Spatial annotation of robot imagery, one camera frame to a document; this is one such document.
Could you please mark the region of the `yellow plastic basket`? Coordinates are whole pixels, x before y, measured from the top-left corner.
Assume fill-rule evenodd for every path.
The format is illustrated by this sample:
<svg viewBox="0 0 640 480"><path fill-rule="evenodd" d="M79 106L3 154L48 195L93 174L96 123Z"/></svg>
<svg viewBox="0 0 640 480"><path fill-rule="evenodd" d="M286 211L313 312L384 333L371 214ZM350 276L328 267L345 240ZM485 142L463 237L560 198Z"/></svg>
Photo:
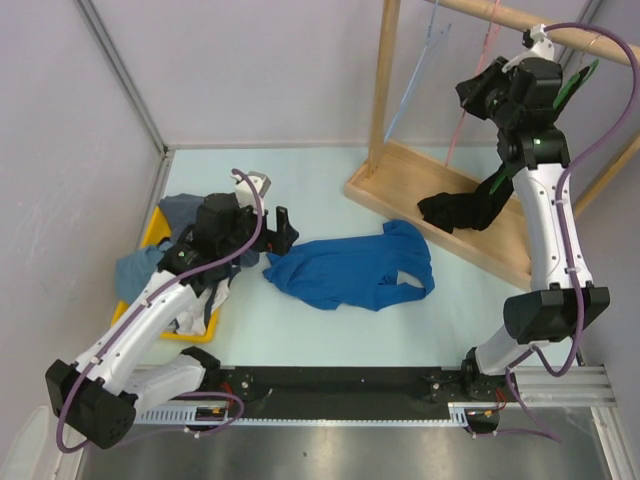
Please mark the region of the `yellow plastic basket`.
<svg viewBox="0 0 640 480"><path fill-rule="evenodd" d="M169 223L160 208L156 206L151 214L150 220L147 222L145 230L142 234L139 246L141 248L150 245L156 245L158 242L171 235ZM111 325L115 325L117 321L124 315L129 305L126 302L119 301L111 318ZM184 341L190 343L208 343L214 338L216 326L219 319L219 311L214 310L209 320L206 322L206 330L203 335L183 335L165 330L160 334L162 339L173 341Z"/></svg>

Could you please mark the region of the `blue tank top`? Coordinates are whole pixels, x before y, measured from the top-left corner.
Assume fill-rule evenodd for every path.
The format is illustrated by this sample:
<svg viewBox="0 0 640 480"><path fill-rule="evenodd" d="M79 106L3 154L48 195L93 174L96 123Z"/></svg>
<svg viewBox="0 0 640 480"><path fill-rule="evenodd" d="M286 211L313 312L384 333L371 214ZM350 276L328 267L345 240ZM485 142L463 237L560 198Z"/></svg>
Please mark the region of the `blue tank top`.
<svg viewBox="0 0 640 480"><path fill-rule="evenodd" d="M314 240L267 258L267 281L320 310L346 304L377 312L435 289L426 241L404 220L385 222L377 235Z"/></svg>

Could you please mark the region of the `light teal garment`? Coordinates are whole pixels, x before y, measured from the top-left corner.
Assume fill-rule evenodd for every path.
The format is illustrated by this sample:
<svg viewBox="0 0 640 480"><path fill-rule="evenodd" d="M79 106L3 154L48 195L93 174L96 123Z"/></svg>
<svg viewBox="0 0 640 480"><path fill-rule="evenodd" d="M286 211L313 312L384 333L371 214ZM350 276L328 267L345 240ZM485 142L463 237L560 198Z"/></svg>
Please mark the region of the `light teal garment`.
<svg viewBox="0 0 640 480"><path fill-rule="evenodd" d="M131 304L142 293L164 252L156 245L146 246L122 257L115 265L115 291L118 299Z"/></svg>

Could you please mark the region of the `green hanger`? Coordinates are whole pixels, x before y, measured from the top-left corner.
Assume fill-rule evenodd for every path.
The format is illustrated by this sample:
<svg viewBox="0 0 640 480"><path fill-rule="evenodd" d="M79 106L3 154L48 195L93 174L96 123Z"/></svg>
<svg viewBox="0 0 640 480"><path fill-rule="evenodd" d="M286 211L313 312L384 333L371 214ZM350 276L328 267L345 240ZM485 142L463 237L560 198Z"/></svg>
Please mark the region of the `green hanger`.
<svg viewBox="0 0 640 480"><path fill-rule="evenodd" d="M582 68L578 73L562 83L554 102L556 120L567 106L571 97L593 74L597 62ZM535 170L540 165L559 164L569 166L569 151L566 136L555 126L556 120L546 126L504 131L498 129L498 154L504 162L506 173L512 180L516 173L526 168Z"/></svg>

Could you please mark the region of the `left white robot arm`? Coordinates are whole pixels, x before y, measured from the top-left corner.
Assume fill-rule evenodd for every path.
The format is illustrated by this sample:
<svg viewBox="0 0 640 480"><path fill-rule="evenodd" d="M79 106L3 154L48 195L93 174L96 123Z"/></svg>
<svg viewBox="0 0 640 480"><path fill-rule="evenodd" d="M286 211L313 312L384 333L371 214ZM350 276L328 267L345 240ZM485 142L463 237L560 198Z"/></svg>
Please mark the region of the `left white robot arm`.
<svg viewBox="0 0 640 480"><path fill-rule="evenodd" d="M232 194L211 194L196 219L164 252L138 298L86 352L67 364L55 361L45 380L58 418L56 432L69 426L101 449L119 443L137 415L193 393L207 400L221 387L219 360L197 346L172 361L136 376L134 370L161 333L209 287L226 279L240 256L252 250L284 255L298 239L288 211L243 206Z"/></svg>

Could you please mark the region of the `pink wire hanger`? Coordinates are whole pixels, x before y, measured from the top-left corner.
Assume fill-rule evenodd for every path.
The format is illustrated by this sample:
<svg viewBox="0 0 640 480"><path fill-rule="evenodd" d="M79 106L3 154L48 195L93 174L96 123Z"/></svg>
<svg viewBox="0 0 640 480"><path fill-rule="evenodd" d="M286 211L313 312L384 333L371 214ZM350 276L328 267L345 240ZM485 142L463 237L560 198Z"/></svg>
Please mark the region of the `pink wire hanger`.
<svg viewBox="0 0 640 480"><path fill-rule="evenodd" d="M491 52L493 43L495 42L495 38L496 38L496 36L498 35L498 33L500 31L500 26L495 23L496 12L497 12L500 4L501 4L500 0L495 0L493 2L493 6L492 6L492 9L491 9L491 16L490 16L490 19L489 19L487 30L485 32L485 36L484 36L484 40L483 40L483 44L482 44L482 50L481 50L481 54L480 54L480 57L479 57L479 60L478 60L478 63L477 63L476 70L475 70L475 75L480 74L481 71L483 70L483 66L485 65L485 63L487 61L487 58L489 56L489 53ZM461 115L459 117L459 121L457 123L456 129L454 131L453 137L451 139L451 143L449 145L449 149L447 151L447 156L446 156L445 163L444 163L444 165L446 167L448 167L450 165L451 160L453 158L455 148L457 146L459 137L460 137L462 129L463 129L465 117L466 117L466 112L462 111L462 113L461 113Z"/></svg>

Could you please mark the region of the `wooden clothes rack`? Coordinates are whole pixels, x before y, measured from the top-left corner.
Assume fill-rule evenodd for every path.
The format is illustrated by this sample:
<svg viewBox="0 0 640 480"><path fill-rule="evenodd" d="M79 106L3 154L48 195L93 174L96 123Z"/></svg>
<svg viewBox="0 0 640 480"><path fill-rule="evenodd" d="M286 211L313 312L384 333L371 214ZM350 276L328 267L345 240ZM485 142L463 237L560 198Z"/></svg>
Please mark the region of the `wooden clothes rack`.
<svg viewBox="0 0 640 480"><path fill-rule="evenodd" d="M489 21L493 3L450 1L447 8ZM390 87L400 5L388 1L383 8L376 72L373 128L366 162L347 182L346 195L389 218L414 224L430 241L464 260L519 288L530 289L531 258L526 222L517 194L509 200L494 223L484 231L446 233L422 220L416 204L443 190L470 192L478 181L464 172L446 167L439 160L390 140L383 142L383 123ZM545 24L554 47L563 45L592 56L639 66L639 49L616 34L595 25L575 22L551 24L548 20L499 6L495 23L524 33Z"/></svg>

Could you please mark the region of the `grey-blue printed t-shirt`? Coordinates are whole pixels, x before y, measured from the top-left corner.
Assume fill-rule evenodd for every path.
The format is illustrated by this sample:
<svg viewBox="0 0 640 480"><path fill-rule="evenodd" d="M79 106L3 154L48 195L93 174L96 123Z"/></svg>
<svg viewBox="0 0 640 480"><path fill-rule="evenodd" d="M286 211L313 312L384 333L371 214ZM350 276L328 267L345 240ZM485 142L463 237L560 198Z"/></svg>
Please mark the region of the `grey-blue printed t-shirt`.
<svg viewBox="0 0 640 480"><path fill-rule="evenodd" d="M202 196L179 194L166 197L160 201L159 208L171 228L170 242L172 246L159 265L169 268L176 275L229 256L215 259L213 256L207 255L187 243L175 243L182 228L192 218L196 203L203 198Z"/></svg>

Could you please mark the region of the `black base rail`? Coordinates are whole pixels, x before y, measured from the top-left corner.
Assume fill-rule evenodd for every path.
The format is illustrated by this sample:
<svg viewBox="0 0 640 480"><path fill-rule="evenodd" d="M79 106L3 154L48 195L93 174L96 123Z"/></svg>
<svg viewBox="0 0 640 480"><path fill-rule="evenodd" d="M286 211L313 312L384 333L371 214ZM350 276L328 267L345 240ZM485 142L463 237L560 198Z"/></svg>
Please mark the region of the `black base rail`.
<svg viewBox="0 0 640 480"><path fill-rule="evenodd" d="M197 391L232 394L248 421L405 422L447 420L452 403L490 416L506 406L506 382L441 367L217 367Z"/></svg>

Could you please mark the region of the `white garment with stripes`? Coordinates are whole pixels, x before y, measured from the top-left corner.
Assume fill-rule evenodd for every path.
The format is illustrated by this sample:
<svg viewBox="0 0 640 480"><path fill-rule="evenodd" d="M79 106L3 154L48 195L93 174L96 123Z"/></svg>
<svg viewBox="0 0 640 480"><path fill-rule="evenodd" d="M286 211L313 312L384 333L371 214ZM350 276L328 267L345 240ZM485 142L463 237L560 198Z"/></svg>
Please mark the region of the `white garment with stripes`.
<svg viewBox="0 0 640 480"><path fill-rule="evenodd" d="M191 303L186 310L181 312L165 328L165 333L173 333L187 336L203 336L212 315L225 302L230 293L230 279L224 279L208 287Z"/></svg>

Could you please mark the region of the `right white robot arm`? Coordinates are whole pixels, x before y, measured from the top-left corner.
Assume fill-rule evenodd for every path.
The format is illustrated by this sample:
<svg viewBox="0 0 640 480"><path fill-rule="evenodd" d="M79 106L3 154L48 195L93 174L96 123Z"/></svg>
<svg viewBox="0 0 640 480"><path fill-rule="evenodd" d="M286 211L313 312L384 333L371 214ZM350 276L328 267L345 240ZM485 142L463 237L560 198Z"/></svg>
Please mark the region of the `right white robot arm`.
<svg viewBox="0 0 640 480"><path fill-rule="evenodd" d="M498 129L500 171L520 200L531 258L529 292L505 301L502 327L463 361L461 388L473 401L486 400L529 356L571 339L562 367L543 363L555 377L566 374L585 328L610 304L608 289L593 283L570 204L570 156L555 126L562 82L562 68L552 60L499 57L456 87L461 107Z"/></svg>

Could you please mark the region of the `black garment on hanger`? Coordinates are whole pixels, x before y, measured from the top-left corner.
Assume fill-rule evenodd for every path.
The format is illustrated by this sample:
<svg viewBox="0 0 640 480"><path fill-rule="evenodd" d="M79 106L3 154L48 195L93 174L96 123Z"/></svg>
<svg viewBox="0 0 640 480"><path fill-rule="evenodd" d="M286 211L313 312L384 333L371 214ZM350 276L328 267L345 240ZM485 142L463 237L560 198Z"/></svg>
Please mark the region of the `black garment on hanger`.
<svg viewBox="0 0 640 480"><path fill-rule="evenodd" d="M455 230L486 230L503 211L514 186L499 160L494 172L473 191L440 192L421 199L417 204L422 220L452 234Z"/></svg>

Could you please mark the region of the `aluminium frame post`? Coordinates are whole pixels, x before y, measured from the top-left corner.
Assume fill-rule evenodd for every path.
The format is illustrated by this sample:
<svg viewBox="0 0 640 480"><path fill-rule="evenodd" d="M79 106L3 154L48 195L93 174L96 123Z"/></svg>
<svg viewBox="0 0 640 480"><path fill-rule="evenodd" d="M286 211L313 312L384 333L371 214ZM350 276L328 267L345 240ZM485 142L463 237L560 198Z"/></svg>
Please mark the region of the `aluminium frame post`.
<svg viewBox="0 0 640 480"><path fill-rule="evenodd" d="M99 50L120 85L126 100L138 117L146 135L160 157L164 158L169 148L163 140L156 122L153 120L151 112L95 3L90 0L75 0L74 4L93 35Z"/></svg>

